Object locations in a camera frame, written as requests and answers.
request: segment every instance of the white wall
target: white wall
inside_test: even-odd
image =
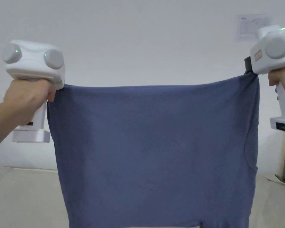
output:
[[[79,86],[202,84],[244,71],[253,42],[234,42],[238,14],[271,14],[285,26],[285,0],[0,0],[0,54],[12,39],[64,51],[66,83]],[[259,172],[275,172],[281,133],[274,88],[260,76]],[[11,81],[0,57],[0,102]],[[0,145],[0,166],[55,169],[53,142]]]

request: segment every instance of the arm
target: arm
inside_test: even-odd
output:
[[[17,126],[26,125],[44,101],[54,101],[56,89],[46,80],[12,81],[0,104],[0,143]]]

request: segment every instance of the blue fabric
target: blue fabric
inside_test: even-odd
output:
[[[70,228],[247,228],[259,82],[66,85],[48,103]]]

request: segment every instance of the label sticker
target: label sticker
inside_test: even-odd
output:
[[[262,58],[262,50],[259,50],[255,55],[254,55],[254,59],[255,61],[258,61],[260,58]]]

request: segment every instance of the white device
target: white device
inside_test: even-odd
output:
[[[285,28],[269,26],[258,30],[257,44],[251,49],[251,65],[255,74],[267,74],[285,67]],[[270,119],[272,129],[285,131],[285,89],[277,85],[281,116]]]
[[[65,66],[62,52],[55,46],[12,40],[4,49],[2,59],[6,71],[14,79],[36,81],[46,79],[56,89],[64,87]],[[19,126],[13,131],[14,142],[50,142],[50,132],[45,131],[44,118],[46,101],[34,114],[26,126]]]

